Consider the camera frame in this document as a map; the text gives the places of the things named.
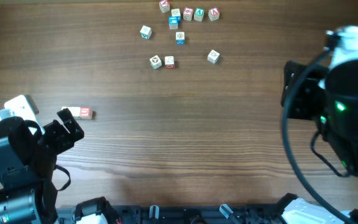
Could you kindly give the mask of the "red letter M block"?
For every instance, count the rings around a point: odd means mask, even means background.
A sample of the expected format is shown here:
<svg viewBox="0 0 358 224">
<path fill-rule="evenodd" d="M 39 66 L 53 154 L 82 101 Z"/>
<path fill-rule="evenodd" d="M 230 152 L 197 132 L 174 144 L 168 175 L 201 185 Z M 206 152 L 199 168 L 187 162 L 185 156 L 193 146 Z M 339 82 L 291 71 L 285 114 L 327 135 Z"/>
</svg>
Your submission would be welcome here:
<svg viewBox="0 0 358 224">
<path fill-rule="evenodd" d="M 81 118 L 81 116 L 80 116 L 81 108 L 80 107 L 68 107 L 68 109 L 70 110 L 72 116 L 75 119 L 80 119 Z"/>
</svg>

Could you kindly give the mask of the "blue letter P block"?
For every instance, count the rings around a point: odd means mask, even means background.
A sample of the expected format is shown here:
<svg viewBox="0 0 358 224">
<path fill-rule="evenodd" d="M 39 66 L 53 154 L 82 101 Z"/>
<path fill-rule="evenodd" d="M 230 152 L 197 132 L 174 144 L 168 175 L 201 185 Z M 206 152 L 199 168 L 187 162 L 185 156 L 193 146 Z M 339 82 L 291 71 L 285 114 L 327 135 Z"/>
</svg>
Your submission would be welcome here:
<svg viewBox="0 0 358 224">
<path fill-rule="evenodd" d="M 62 110 L 68 109 L 71 113 L 73 112 L 73 108 L 72 108 L 72 107 L 65 107 L 65 106 L 63 106 L 61 109 L 62 109 Z"/>
</svg>

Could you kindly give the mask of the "red sided picture block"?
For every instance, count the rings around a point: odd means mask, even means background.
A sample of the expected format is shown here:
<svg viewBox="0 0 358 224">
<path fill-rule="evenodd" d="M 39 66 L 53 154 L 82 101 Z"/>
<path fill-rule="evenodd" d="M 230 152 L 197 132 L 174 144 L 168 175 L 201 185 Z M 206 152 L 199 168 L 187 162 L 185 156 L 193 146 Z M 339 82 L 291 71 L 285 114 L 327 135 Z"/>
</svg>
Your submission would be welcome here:
<svg viewBox="0 0 358 224">
<path fill-rule="evenodd" d="M 89 107 L 80 107 L 79 117 L 81 119 L 92 119 L 93 118 L 93 110 Z"/>
</svg>

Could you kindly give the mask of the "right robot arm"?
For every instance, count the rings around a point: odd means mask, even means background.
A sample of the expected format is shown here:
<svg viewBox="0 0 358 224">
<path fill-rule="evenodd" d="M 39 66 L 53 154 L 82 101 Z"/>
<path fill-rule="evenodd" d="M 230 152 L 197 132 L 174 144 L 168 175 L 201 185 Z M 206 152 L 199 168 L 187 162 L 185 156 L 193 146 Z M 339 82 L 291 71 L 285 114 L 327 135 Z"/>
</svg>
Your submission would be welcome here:
<svg viewBox="0 0 358 224">
<path fill-rule="evenodd" d="M 316 123 L 315 136 L 322 136 L 342 162 L 344 177 L 358 177 L 358 59 L 332 69 L 318 62 L 302 65 L 288 61 L 283 69 L 281 98 L 282 138 L 290 164 L 301 184 L 324 208 L 339 212 L 325 201 L 301 173 L 292 154 L 288 137 L 288 119 Z"/>
</svg>

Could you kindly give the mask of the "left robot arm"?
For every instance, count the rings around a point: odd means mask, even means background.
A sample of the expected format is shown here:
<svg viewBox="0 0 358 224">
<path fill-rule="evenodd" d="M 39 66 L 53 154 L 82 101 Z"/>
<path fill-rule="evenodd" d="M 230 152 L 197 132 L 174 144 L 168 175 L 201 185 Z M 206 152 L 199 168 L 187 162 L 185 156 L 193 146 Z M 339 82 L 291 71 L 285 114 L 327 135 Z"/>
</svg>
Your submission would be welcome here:
<svg viewBox="0 0 358 224">
<path fill-rule="evenodd" d="M 122 223 L 105 197 L 79 203 L 71 214 L 59 216 L 58 189 L 53 172 L 68 171 L 57 156 L 83 139 L 84 132 L 65 108 L 60 121 L 40 127 L 13 116 L 0 121 L 0 224 L 11 223 Z"/>
</svg>

